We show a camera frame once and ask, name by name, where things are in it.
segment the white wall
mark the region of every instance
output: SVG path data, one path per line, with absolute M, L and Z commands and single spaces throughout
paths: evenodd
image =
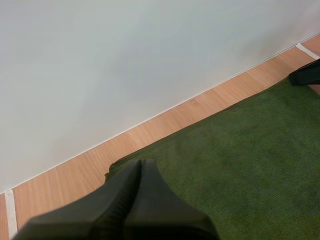
M 320 32 L 318 0 L 1 0 L 0 192 Z

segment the green carpet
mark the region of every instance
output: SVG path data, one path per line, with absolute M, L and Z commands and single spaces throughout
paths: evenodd
M 222 240 L 320 239 L 320 97 L 287 80 L 110 167 L 155 159 Z

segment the floor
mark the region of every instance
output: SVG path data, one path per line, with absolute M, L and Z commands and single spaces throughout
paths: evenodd
M 302 43 L 320 56 L 320 35 Z M 104 182 L 118 159 L 217 113 L 281 81 L 314 59 L 293 47 L 254 68 L 15 187 L 17 227 L 36 215 L 73 202 Z M 320 94 L 320 85 L 311 86 Z M 6 202 L 0 194 L 0 239 L 8 240 Z

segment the floor tape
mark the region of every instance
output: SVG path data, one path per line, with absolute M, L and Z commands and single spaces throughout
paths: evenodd
M 4 197 L 6 205 L 6 216 L 8 221 L 9 238 L 12 239 L 18 231 L 14 191 L 10 189 L 4 192 Z
M 305 48 L 304 46 L 302 46 L 300 43 L 298 43 L 296 45 L 296 47 L 298 49 L 300 49 L 301 51 L 305 52 L 306 54 L 308 54 L 310 57 L 312 57 L 315 60 L 320 59 L 320 56 L 318 56 L 317 54 L 313 53 L 312 51 L 308 50 L 307 48 Z

